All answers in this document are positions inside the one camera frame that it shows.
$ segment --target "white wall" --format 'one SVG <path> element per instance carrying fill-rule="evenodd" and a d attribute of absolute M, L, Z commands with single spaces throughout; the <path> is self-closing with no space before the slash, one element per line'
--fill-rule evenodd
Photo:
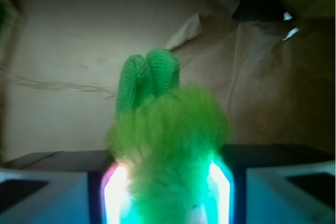
<path fill-rule="evenodd" d="M 201 0 L 19 0 L 4 159 L 105 148 L 129 55 L 163 47 Z"/>

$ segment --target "glowing light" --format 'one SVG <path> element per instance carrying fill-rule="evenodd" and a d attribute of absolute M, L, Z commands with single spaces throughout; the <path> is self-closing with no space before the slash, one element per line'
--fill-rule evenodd
<path fill-rule="evenodd" d="M 104 186 L 104 205 L 106 223 L 119 224 L 121 206 L 127 200 L 127 170 L 118 166 Z"/>
<path fill-rule="evenodd" d="M 224 164 L 219 166 L 212 162 L 209 167 L 208 184 L 211 193 L 204 205 L 199 207 L 197 223 L 229 224 L 232 221 L 233 177 Z M 128 194 L 127 179 L 127 169 L 122 166 L 112 166 L 103 178 L 102 198 L 106 224 L 140 223 Z"/>
<path fill-rule="evenodd" d="M 229 178 L 226 177 L 222 170 L 214 163 L 210 164 L 210 176 L 218 185 L 218 224 L 228 224 L 230 223 L 230 210 L 232 207 L 230 202 L 232 192 Z"/>

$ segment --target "cyan light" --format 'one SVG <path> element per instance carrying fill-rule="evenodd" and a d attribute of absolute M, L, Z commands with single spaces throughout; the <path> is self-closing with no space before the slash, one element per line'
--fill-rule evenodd
<path fill-rule="evenodd" d="M 139 224 L 127 187 L 128 172 L 114 165 L 102 181 L 104 222 L 106 224 Z M 230 170 L 221 162 L 212 162 L 207 179 L 210 194 L 199 208 L 198 224 L 232 222 L 234 183 Z"/>

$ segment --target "green plush toy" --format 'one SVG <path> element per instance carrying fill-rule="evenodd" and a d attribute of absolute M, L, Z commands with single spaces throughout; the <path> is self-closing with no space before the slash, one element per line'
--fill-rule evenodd
<path fill-rule="evenodd" d="M 179 88 L 179 72 L 161 49 L 131 56 L 122 69 L 108 147 L 129 171 L 141 223 L 187 223 L 209 193 L 209 165 L 228 136 L 216 100 L 196 86 Z"/>

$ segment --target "green knitted ear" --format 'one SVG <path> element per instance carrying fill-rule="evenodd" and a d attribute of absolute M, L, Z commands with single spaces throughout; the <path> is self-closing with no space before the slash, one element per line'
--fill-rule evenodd
<path fill-rule="evenodd" d="M 125 111 L 136 109 L 153 96 L 153 78 L 146 60 L 141 55 L 130 56 L 119 80 L 117 117 Z"/>
<path fill-rule="evenodd" d="M 168 50 L 153 49 L 146 57 L 154 81 L 154 93 L 158 97 L 180 85 L 180 64 Z"/>

